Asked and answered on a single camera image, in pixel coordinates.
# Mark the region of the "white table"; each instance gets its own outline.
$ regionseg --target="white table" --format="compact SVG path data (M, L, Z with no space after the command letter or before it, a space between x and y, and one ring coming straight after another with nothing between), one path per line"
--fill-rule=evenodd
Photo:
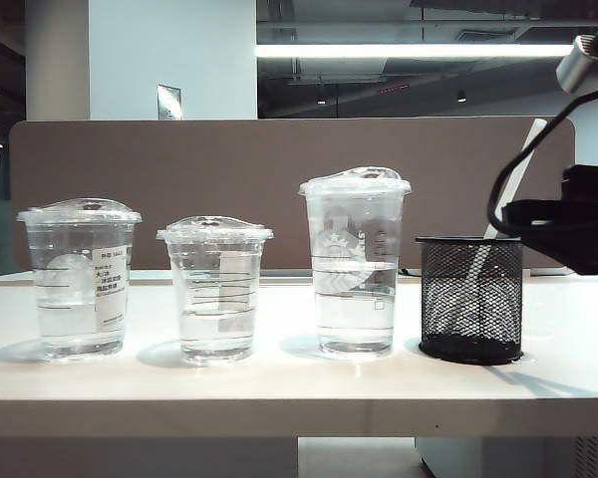
M393 352L322 358L306 281L266 280L255 350L235 364L179 360L169 280L130 287L124 349L39 361L34 288L0 280L0 437L598 435L598 277L526 278L516 363L418 350L416 279L398 286Z

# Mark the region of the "wall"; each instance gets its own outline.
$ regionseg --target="wall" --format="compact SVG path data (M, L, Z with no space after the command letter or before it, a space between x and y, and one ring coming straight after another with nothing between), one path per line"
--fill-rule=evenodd
M92 120L156 119L157 84L185 119L257 118L254 0L90 0Z
M552 116L557 115L573 98L563 92L552 92L483 105L471 106L465 103L435 116ZM598 101L579 107L571 114L570 119L576 128L576 162L598 165Z
M89 118L88 0L27 0L27 119Z
M168 267L154 236L164 224L194 214L238 217L275 233L266 243L263 268L303 269L310 267L310 251L299 184L372 160L413 185L401 257L405 267L416 268L417 235L482 234L491 183L531 123L532 118L27 121L11 134L13 204L16 211L66 197L113 197L127 204L144 219L134 239L138 269ZM557 197L559 183L551 178L573 162L573 152L568 122L537 151L517 196ZM16 241L16 257L26 264L24 235ZM529 253L525 260L533 267L552 264Z

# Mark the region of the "white pillar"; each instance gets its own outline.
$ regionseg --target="white pillar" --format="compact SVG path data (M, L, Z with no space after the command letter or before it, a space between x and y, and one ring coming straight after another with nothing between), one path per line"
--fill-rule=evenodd
M89 118L88 21L88 0L27 0L27 120Z
M255 0L28 0L27 32L29 120L154 120L157 84L187 120L257 118Z

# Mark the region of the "paper label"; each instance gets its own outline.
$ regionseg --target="paper label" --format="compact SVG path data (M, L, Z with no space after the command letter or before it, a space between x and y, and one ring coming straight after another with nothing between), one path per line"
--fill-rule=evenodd
M112 332L124 328L127 308L127 246L93 250L96 275L97 332Z

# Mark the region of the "black cable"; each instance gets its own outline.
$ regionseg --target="black cable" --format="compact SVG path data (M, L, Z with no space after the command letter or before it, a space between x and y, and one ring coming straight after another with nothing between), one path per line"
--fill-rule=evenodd
M426 42L426 0L421 0L421 43Z
M506 222L499 220L496 217L496 203L498 202L498 197L500 196L500 191L502 186L505 182L505 179L511 174L511 171L520 164L529 154L534 151L539 144L559 125L562 121L571 114L574 110L576 110L579 106L584 105L589 102L593 102L594 100L598 99L598 91L590 93L588 95L583 95L582 97L576 98L573 102L565 107L565 109L560 112L555 118L553 118L545 128L536 135L536 137L531 141L527 147L520 152L509 164L502 169L502 171L498 174L494 185L491 188L491 192L489 193L489 199L487 201L487 219L494 226L498 231L508 234L510 236L517 236L520 235L522 232L527 231L535 231L536 229L540 229L542 231L549 231L549 232L561 232L561 231L571 231L576 229L582 229L586 227L590 227L593 225L598 224L598 221L594 222L586 222L586 223L579 223L579 224L561 224L561 225L543 225L543 226L512 226Z

